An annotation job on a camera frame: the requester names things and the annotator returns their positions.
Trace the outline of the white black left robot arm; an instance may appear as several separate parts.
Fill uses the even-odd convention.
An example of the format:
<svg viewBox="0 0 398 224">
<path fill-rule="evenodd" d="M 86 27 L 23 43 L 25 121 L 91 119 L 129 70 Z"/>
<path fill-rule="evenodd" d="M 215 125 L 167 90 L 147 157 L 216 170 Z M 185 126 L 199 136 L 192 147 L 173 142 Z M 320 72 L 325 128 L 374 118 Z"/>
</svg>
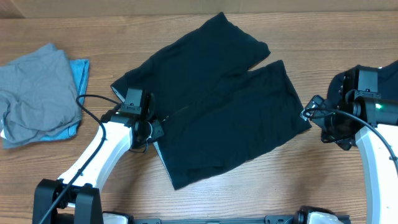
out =
<svg viewBox="0 0 398 224">
<path fill-rule="evenodd" d="M 100 193 L 126 152 L 145 153 L 163 136 L 154 111 L 153 93 L 129 88 L 122 103 L 95 118 L 98 132 L 74 165 L 37 185 L 33 223 L 133 223 L 131 215 L 103 211 Z"/>
</svg>

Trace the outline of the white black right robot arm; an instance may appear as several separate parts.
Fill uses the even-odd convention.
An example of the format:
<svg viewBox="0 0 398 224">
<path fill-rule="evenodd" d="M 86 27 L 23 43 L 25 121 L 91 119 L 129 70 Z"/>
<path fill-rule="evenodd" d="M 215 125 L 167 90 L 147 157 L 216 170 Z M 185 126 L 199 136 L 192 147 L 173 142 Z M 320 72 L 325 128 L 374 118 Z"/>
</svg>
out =
<svg viewBox="0 0 398 224">
<path fill-rule="evenodd" d="M 346 71 L 336 107 L 315 95 L 300 115 L 321 128 L 322 142 L 345 151 L 358 148 L 367 223 L 397 223 L 397 102 L 382 99 L 378 75 L 378 69 L 369 67 Z"/>
</svg>

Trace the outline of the black shorts with patterned waistband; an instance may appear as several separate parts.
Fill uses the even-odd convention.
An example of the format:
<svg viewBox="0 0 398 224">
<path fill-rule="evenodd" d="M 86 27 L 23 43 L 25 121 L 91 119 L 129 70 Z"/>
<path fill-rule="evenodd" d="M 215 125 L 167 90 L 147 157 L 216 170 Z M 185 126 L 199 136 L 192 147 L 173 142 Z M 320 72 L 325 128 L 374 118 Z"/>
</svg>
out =
<svg viewBox="0 0 398 224">
<path fill-rule="evenodd" d="M 168 45 L 111 88 L 154 94 L 159 152 L 174 189 L 223 174 L 308 130 L 283 61 L 223 13 Z"/>
</svg>

